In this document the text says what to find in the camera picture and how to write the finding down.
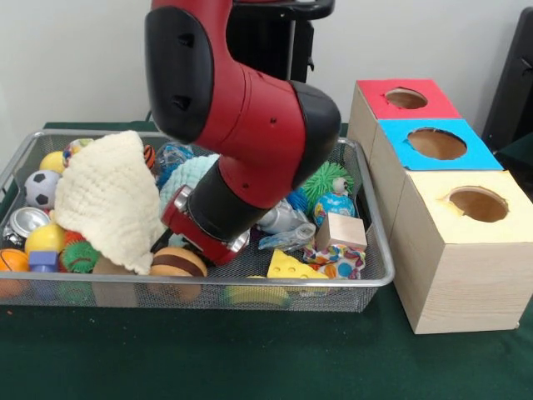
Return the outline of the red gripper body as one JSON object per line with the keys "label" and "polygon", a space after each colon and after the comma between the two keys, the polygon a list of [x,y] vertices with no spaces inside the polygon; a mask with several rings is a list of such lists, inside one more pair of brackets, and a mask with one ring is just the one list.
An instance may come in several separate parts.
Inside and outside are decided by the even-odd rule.
{"label": "red gripper body", "polygon": [[174,234],[181,234],[190,244],[216,265],[232,261],[250,241],[250,231],[241,233],[230,242],[220,241],[203,232],[187,211],[190,187],[180,187],[166,205],[162,214],[163,224]]}

